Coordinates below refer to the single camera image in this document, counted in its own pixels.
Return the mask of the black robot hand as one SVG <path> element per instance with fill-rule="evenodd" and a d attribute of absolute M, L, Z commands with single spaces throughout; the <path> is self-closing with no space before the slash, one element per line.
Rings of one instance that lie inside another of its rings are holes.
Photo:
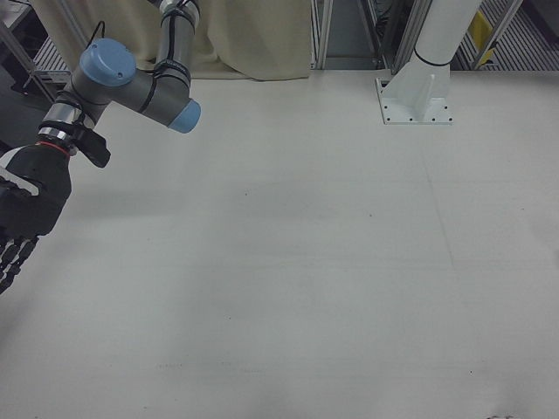
<path fill-rule="evenodd" d="M 1 167 L 2 292 L 58 221 L 72 190 L 69 161 L 62 148 L 40 141 L 16 149 Z"/>

